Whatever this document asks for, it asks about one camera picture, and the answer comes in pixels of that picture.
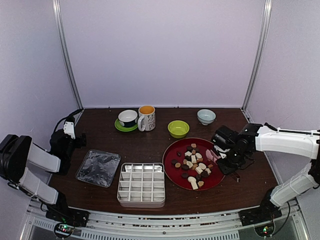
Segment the clear plastic container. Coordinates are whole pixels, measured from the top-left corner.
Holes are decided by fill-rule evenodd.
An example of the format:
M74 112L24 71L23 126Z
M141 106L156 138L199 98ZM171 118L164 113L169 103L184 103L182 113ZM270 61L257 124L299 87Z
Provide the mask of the clear plastic container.
M165 205L165 172L162 163L124 163L117 199L123 207L161 208Z
M78 169L75 178L104 188L110 187L121 156L119 154L90 150Z

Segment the white wall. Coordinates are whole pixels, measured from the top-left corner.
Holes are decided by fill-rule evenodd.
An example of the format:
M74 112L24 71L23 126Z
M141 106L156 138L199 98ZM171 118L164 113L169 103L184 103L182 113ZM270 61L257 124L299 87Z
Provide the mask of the white wall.
M61 0L85 107L242 106L264 0Z
M0 141L29 135L49 149L57 121L76 109L51 0L0 2L0 84ZM15 240L29 199L2 178L0 189L0 239Z
M320 129L320 1L273 1L266 47L248 112L256 123ZM283 181L309 159L269 153ZM313 240L320 236L320 190L298 198Z

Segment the light blue bowl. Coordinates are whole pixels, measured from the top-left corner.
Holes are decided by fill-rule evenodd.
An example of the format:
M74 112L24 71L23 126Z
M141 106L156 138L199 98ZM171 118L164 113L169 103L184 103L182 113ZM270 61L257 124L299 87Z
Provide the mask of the light blue bowl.
M216 114L209 109L201 109L197 113L198 120L203 125L211 124L216 119Z

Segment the white grid tray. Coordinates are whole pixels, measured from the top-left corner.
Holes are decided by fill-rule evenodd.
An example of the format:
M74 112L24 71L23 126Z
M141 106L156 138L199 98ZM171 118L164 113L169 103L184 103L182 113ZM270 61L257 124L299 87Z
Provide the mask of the white grid tray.
M117 199L124 207L160 208L165 205L165 172L162 163L124 163Z

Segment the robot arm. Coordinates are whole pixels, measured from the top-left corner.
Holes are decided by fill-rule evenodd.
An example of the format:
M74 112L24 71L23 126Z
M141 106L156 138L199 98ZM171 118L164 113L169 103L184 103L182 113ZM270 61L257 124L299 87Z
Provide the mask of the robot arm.
M267 123L249 123L239 133L226 126L215 132L211 140L214 142L214 150L221 155L216 163L225 175L240 169L256 151L276 151L311 159L291 179L267 191L258 208L241 211L239 214L244 226L268 221L271 216L281 216L280 206L310 188L319 186L319 136L316 130L288 130Z
M32 143L30 136L7 135L0 143L0 177L8 181L8 185L19 189L29 197L37 198L48 208L46 217L71 226L85 227L89 213L69 208L66 196L42 182L27 167L27 162L43 170L66 175L70 168L70 160L75 148L86 145L86 136L76 137L75 114L77 110L58 122L51 136L51 150L47 152ZM56 130L64 121L63 129Z

